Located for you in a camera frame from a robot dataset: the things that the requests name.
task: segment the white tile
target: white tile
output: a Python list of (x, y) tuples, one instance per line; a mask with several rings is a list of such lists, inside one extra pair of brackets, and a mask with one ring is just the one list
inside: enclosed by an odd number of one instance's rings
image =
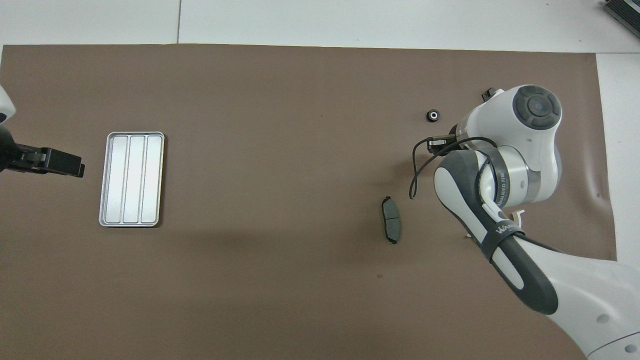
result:
[(180, 42), (640, 52), (600, 0), (182, 0)]
[(640, 54), (597, 54), (618, 261), (640, 267)]
[(168, 44), (180, 0), (0, 0), (0, 44)]

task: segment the rectangular tray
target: rectangular tray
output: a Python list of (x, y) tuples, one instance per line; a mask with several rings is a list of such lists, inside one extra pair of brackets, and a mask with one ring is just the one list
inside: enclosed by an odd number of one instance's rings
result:
[(150, 227), (160, 218), (164, 134), (116, 132), (107, 136), (99, 222), (108, 227)]

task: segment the black ribbed object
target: black ribbed object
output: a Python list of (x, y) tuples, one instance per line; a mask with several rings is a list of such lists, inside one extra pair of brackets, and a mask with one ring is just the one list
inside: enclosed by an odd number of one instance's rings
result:
[(604, 10), (640, 38), (640, 1), (608, 0)]

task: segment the small round metal part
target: small round metal part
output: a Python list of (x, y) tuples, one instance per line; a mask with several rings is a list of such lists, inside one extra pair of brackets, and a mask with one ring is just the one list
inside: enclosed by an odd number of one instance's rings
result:
[(440, 119), (440, 112), (436, 109), (431, 109), (427, 112), (427, 120), (429, 122), (436, 122)]

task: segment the brown table surface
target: brown table surface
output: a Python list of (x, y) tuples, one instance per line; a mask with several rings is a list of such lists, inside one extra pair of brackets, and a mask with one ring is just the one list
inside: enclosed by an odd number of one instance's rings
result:
[[(407, 191), (415, 142), (491, 86), (541, 85), (563, 105), (564, 170), (524, 229), (613, 259), (594, 54), (5, 46), (0, 83), (16, 142), (86, 164), (83, 179), (0, 174), (3, 359), (583, 358), (464, 238), (435, 166)], [(98, 224), (112, 131), (166, 135), (155, 228)]]

